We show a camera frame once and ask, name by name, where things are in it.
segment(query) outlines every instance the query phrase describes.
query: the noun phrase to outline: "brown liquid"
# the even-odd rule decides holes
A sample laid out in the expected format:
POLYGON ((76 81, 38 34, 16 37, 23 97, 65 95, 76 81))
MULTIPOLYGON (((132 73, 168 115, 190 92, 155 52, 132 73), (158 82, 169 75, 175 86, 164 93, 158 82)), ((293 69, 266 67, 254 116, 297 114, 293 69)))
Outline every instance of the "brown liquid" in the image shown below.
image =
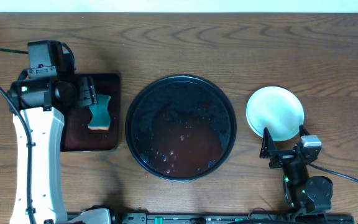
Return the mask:
POLYGON ((210 128, 213 118, 179 114, 163 109, 152 121, 152 131, 135 141, 141 157, 163 175, 194 177, 212 168, 224 151, 219 134, 210 128))

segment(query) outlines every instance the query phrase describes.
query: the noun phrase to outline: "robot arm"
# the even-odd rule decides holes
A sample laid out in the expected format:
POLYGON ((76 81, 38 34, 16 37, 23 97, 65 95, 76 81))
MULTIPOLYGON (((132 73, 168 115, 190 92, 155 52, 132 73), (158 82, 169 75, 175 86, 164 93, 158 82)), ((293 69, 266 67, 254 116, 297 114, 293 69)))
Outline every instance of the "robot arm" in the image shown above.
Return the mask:
POLYGON ((313 220, 320 218, 318 215, 326 220, 325 211, 331 209, 332 181, 328 177, 309 177, 301 157, 304 154, 308 162, 313 162, 317 160, 320 150, 321 141, 317 136, 310 135, 303 125, 300 126, 300 140, 291 150, 277 150, 269 130, 264 129, 259 157, 270 159, 271 169, 283 169, 285 201, 293 207, 293 211, 287 214, 291 221, 298 216, 313 220))
MULTIPOLYGON (((110 224, 109 210, 99 208, 83 212, 68 220, 63 203, 60 178, 60 141, 65 123, 64 114, 76 107, 97 103, 91 77, 78 78, 70 49, 64 54, 62 46, 51 40, 28 44, 29 79, 22 75, 13 82, 8 95, 21 112, 31 131, 31 201, 37 224, 75 223, 110 224)), ((17 192, 11 224, 30 223, 27 210, 28 148, 24 128, 14 115, 17 134, 17 192)))
MULTIPOLYGON (((67 212, 63 204, 60 182, 60 140, 64 116, 56 108, 43 111, 41 107, 21 111, 31 130, 32 205, 37 223, 65 223, 67 212)), ((17 116, 13 117, 17 135, 17 191, 11 224, 29 223, 27 204, 27 138, 17 116)))

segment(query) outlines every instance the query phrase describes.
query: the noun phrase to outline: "white wall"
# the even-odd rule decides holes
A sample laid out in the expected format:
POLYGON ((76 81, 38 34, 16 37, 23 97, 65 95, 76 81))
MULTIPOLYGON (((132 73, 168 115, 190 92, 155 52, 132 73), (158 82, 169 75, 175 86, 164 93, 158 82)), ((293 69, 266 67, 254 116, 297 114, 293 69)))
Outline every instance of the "white wall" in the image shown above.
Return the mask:
POLYGON ((0 0, 0 12, 358 12, 358 0, 0 0))

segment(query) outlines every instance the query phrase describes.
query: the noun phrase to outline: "small robot arm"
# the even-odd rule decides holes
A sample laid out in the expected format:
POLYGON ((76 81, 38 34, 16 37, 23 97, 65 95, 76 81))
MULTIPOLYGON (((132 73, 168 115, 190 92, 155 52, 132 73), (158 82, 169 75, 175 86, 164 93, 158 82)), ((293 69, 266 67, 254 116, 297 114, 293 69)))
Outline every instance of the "small robot arm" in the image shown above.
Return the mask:
POLYGON ((284 171, 283 188, 286 203, 293 207, 288 219, 299 218, 326 221, 326 210, 331 209, 333 182, 328 177, 309 177, 306 167, 313 162, 321 150, 321 141, 301 125, 300 139, 291 150, 277 150, 268 128, 264 129, 264 140, 260 150, 261 159, 270 159, 269 167, 284 171))

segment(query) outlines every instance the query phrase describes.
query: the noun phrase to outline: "cable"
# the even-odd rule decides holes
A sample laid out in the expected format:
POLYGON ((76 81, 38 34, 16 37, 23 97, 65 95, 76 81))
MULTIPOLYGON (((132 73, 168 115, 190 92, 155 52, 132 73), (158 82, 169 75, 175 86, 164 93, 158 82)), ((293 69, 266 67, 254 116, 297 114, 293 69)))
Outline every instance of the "cable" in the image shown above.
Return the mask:
POLYGON ((2 52, 10 52, 10 53, 18 53, 18 54, 29 54, 28 52, 26 52, 24 50, 11 50, 11 49, 0 48, 0 51, 2 51, 2 52))
POLYGON ((19 117, 20 122, 23 125, 25 135, 27 137, 27 210, 29 214, 30 224, 35 224, 35 218, 33 214, 32 201, 31 201, 31 167, 32 167, 32 139, 29 127, 27 127, 23 116, 20 114, 19 110, 16 108, 15 104, 8 97, 5 91, 0 87, 0 93, 5 98, 9 106, 14 110, 15 115, 19 117))
POLYGON ((20 72, 19 77, 17 77, 17 81, 25 80, 29 76, 29 73, 27 72, 28 68, 24 69, 22 72, 20 72))
MULTIPOLYGON (((248 220, 251 219, 252 212, 254 212, 256 209, 261 209, 261 210, 267 212, 266 209, 264 209, 264 208, 260 208, 260 207, 253 208, 253 209, 249 212, 249 214, 248 214, 248 220)), ((273 220, 273 218, 272 218, 269 214, 267 214, 267 216, 268 216, 268 218, 269 218, 270 220, 273 220)))
POLYGON ((358 183, 358 179, 354 178, 354 177, 351 177, 351 176, 348 176, 348 175, 345 175, 345 174, 341 174, 339 172, 335 172, 335 171, 332 171, 332 170, 329 170, 329 169, 325 169, 325 168, 322 168, 320 166, 316 166, 314 164, 312 164, 311 162, 309 162, 307 159, 305 159, 305 157, 303 156, 303 152, 300 152, 300 156, 303 160, 304 163, 308 164, 309 166, 315 168, 315 169, 318 169, 318 170, 321 170, 321 171, 324 171, 324 172, 327 172, 329 174, 334 174, 334 175, 338 175, 340 177, 343 177, 343 178, 346 178, 348 180, 352 180, 356 183, 358 183))

